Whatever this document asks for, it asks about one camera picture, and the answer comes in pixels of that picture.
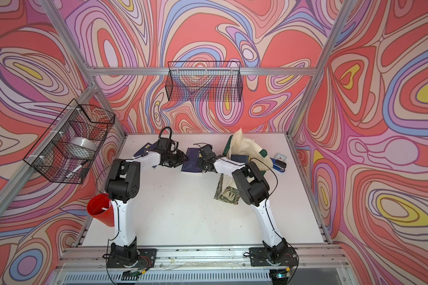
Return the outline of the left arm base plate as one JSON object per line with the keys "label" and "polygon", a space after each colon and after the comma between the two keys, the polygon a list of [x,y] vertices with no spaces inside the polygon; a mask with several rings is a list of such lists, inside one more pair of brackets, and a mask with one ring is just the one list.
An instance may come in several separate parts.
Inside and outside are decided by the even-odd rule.
{"label": "left arm base plate", "polygon": [[155,266],[157,249],[144,248],[129,251],[115,248],[107,257],[107,269],[149,269]]}

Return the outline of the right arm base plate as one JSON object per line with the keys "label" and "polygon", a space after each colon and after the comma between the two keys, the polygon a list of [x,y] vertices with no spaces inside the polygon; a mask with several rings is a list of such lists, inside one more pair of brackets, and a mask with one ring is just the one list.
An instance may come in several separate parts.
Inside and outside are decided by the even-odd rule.
{"label": "right arm base plate", "polygon": [[243,253],[252,267],[296,267],[299,257],[295,250],[287,248],[284,251],[271,253],[264,247],[252,247]]}

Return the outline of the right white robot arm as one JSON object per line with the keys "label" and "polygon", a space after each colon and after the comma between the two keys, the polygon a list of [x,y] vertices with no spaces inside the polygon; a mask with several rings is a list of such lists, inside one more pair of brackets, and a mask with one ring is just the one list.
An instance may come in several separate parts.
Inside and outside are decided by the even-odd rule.
{"label": "right white robot arm", "polygon": [[217,156],[210,144],[199,147],[197,168],[202,172],[215,172],[233,178],[240,198],[253,208],[263,231],[262,241],[266,259],[270,264],[280,264],[288,250],[288,243],[282,237],[269,204],[270,186],[258,166],[249,161],[238,163],[223,156]]}

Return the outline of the cream canvas bag green handles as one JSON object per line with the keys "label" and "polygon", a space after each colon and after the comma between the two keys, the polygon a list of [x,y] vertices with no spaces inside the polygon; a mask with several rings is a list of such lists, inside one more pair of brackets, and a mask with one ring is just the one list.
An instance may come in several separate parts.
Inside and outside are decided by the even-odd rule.
{"label": "cream canvas bag green handles", "polygon": [[254,207],[264,207],[270,196],[265,172],[272,169],[267,151],[240,129],[227,142],[227,155],[214,159],[214,171],[228,176],[239,197]]}

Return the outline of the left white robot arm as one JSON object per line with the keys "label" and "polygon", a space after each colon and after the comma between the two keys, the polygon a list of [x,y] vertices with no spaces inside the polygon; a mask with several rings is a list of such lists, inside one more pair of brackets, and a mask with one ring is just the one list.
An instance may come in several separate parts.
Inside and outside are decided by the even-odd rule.
{"label": "left white robot arm", "polygon": [[136,234],[128,224],[133,221],[131,200],[136,198],[140,190],[141,168],[176,168],[185,161],[187,156],[178,149],[178,142],[170,137],[158,138],[156,143],[140,155],[114,160],[105,182],[105,193],[111,201],[115,228],[108,266],[131,268],[140,259]]}

